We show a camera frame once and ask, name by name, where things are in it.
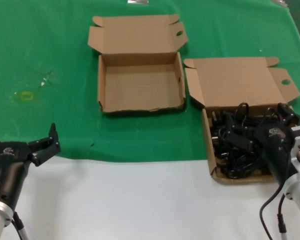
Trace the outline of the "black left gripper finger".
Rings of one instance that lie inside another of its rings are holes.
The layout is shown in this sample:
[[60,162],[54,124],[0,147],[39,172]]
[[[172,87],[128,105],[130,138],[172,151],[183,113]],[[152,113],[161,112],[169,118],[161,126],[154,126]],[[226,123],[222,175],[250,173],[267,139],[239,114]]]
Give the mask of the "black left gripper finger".
[[56,124],[51,124],[48,137],[31,141],[27,145],[33,153],[31,161],[36,167],[56,156],[61,151]]

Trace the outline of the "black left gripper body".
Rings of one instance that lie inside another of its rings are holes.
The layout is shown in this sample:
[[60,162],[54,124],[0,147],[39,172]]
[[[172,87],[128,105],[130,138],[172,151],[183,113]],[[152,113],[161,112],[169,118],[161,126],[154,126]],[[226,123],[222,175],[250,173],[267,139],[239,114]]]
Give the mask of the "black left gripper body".
[[0,141],[0,202],[15,211],[33,153],[25,142]]

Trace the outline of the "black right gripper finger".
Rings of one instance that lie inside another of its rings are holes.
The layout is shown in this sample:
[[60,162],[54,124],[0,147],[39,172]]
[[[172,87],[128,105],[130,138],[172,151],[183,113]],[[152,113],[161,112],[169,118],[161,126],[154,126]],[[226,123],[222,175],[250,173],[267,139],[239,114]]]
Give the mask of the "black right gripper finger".
[[226,143],[244,152],[256,152],[258,145],[255,139],[255,132],[252,130],[226,131]]
[[288,105],[279,103],[277,105],[277,112],[279,114],[279,122],[277,126],[280,129],[300,126],[300,115],[295,113]]

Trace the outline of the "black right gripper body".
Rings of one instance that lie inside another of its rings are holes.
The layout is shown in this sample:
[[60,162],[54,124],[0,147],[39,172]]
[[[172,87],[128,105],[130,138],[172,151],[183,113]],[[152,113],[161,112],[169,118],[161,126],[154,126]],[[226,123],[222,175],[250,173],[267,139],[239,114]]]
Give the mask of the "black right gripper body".
[[280,185],[290,175],[288,163],[292,149],[290,128],[281,121],[265,121],[254,130],[260,157]]

